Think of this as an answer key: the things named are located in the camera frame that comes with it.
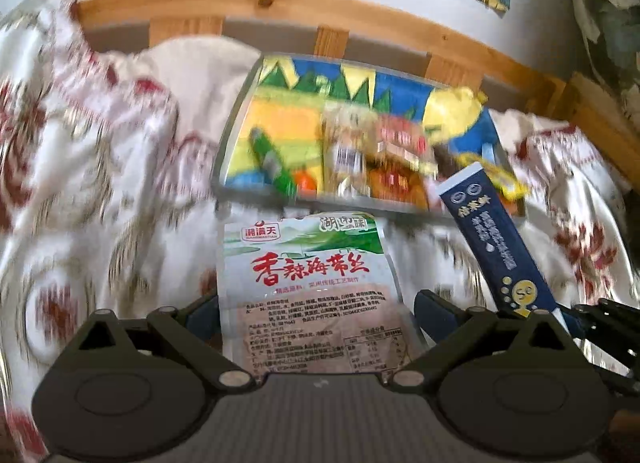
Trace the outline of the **yellow snack bar packet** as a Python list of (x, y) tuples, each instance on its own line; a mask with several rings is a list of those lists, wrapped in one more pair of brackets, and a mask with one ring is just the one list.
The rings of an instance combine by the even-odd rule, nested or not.
[(511, 174), (510, 171), (491, 163), (490, 160), (485, 160), (483, 157), (471, 152), (457, 154), (454, 159), (460, 167), (468, 167), (473, 163), (479, 163), (494, 187), (510, 202), (521, 200), (521, 198), (529, 194), (529, 189), (524, 183), (519, 182), (518, 178)]

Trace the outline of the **grey metal tray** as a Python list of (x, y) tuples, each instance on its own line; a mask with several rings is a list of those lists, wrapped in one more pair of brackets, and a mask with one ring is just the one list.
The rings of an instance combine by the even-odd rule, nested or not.
[[(431, 221), (431, 222), (447, 222), (450, 220), (450, 214), (446, 206), (439, 200), (437, 194), (437, 188), (441, 183), (446, 181), (458, 170), (464, 168), (460, 167), (454, 157), (454, 154), (449, 151), (448, 146), (442, 143), (431, 144), (428, 139), (427, 142), (430, 145), (435, 160), (438, 165), (438, 171), (436, 175), (424, 176), (420, 172), (418, 174), (423, 178), (424, 189), (426, 191), (428, 209), (422, 209), (410, 204), (397, 203), (393, 201), (379, 200), (378, 198), (369, 197), (355, 197), (355, 198), (343, 198), (336, 197), (332, 194), (326, 193), (324, 187), (318, 190), (316, 194), (299, 194), (296, 192), (294, 197), (287, 197), (279, 193), (273, 188), (271, 182), (267, 186), (227, 186), (220, 179), (221, 169), (224, 167), (224, 150), (226, 149), (226, 142), (231, 132), (230, 120), (232, 116), (238, 111), (238, 108), (242, 104), (244, 93), (250, 85), (250, 80), (255, 74), (257, 64), (262, 59), (262, 56), (258, 59), (253, 66), (250, 74), (248, 74), (246, 81), (239, 93), (238, 99), (236, 99), (235, 105), (232, 108), (232, 113), (229, 117), (226, 127), (224, 127), (224, 133), (222, 134), (221, 150), (215, 162), (212, 183), (214, 191), (217, 196), (227, 201), (235, 201), (244, 204), (256, 204), (268, 207), (284, 207), (284, 206), (300, 206), (305, 207), (315, 212), (323, 212), (324, 210), (339, 210), (339, 209), (359, 209), (371, 214), (393, 217), (396, 219), (403, 219), (407, 221)], [(368, 172), (374, 166), (394, 163), (391, 160), (377, 160), (370, 154), (369, 151), (369, 138), (367, 145), (366, 161), (367, 161), (367, 179)], [(513, 170), (506, 160), (506, 152), (499, 141), (495, 149), (495, 160), (491, 160), (491, 163), (510, 171), (513, 174)], [(510, 216), (516, 220), (523, 220), (526, 216), (525, 197), (516, 202), (510, 202), (506, 200), (502, 194), (497, 190), (500, 202), (506, 206), (506, 210)]]

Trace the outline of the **floral curtain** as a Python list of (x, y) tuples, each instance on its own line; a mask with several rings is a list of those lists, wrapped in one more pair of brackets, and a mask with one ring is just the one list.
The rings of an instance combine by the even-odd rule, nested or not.
[(592, 74), (639, 126), (639, 0), (573, 0)]

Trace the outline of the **green sausage stick packet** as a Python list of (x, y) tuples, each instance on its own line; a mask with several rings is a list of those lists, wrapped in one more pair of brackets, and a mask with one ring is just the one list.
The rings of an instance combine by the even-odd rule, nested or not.
[(268, 134), (260, 127), (253, 127), (248, 140), (259, 167), (273, 188), (287, 197), (294, 197), (297, 192), (296, 183)]

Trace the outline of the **floral satin bed cover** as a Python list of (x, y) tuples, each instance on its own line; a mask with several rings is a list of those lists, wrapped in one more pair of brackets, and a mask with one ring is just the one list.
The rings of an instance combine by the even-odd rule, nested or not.
[[(46, 456), (32, 395), (90, 313), (144, 318), (215, 294), (222, 224), (260, 214), (218, 204), (220, 142), (179, 139), (174, 95), (131, 75), (136, 54), (94, 52), (75, 8), (24, 0), (1, 19), (1, 462)], [(489, 114), (533, 189), (521, 232), (554, 297), (639, 308), (630, 215), (596, 147), (565, 119)], [(378, 223), (407, 304), (433, 283), (458, 306), (488, 304), (458, 230)]]

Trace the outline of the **blue white stick packet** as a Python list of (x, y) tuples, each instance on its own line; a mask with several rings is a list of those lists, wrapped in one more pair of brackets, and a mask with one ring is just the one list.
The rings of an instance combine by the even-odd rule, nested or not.
[(441, 183), (437, 194), (468, 242), (496, 307), (527, 318), (550, 313), (566, 322), (514, 221), (480, 163)]

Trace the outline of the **clear rice cracker bag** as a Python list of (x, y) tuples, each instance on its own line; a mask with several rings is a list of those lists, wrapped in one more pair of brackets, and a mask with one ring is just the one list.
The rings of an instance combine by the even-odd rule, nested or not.
[(377, 160), (391, 160), (424, 176), (438, 171), (424, 129), (409, 119), (380, 114), (370, 134), (369, 151)]

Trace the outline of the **white kelp snack pouch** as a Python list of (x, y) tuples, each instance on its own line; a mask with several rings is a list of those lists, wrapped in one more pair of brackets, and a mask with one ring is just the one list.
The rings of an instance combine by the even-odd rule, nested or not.
[(424, 353), (373, 216), (226, 222), (219, 240), (222, 352), (250, 374), (389, 376)]

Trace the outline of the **brown orange snack packet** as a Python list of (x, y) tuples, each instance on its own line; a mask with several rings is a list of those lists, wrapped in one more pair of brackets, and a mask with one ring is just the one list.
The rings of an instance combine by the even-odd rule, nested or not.
[(369, 170), (368, 183), (374, 198), (428, 209), (423, 178), (416, 171), (386, 163)]

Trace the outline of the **mixed nuts clear bag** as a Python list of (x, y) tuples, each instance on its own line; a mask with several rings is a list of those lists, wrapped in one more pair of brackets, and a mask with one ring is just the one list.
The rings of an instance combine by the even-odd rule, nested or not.
[(336, 197), (369, 197), (367, 145), (378, 114), (363, 106), (331, 103), (321, 115), (323, 186)]

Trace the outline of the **orange mandarin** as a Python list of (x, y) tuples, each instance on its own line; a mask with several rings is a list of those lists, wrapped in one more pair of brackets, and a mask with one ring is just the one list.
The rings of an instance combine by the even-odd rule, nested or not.
[(305, 169), (293, 172), (293, 180), (296, 186), (296, 192), (299, 194), (316, 194), (318, 192), (318, 184), (314, 176)]

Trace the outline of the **wooden bed frame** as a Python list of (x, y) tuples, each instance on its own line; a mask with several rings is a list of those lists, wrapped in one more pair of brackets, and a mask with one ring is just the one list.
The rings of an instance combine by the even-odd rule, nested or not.
[(638, 136), (608, 123), (574, 86), (405, 11), (360, 0), (83, 0), (77, 14), (87, 30), (148, 23), (151, 46), (176, 36), (219, 35), (232, 18), (312, 27), (312, 51), (325, 58), (341, 59), (352, 35), (405, 47), (427, 56), (427, 79), (478, 89), (492, 78), (518, 90), (527, 111), (579, 127), (631, 186), (639, 184)]

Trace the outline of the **white pillow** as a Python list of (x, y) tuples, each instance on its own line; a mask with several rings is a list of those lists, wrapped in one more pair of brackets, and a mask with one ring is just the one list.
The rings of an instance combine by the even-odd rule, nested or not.
[(149, 77), (178, 103), (177, 137), (196, 132), (219, 143), (236, 98), (260, 52), (224, 36), (163, 41), (131, 59), (131, 75)]

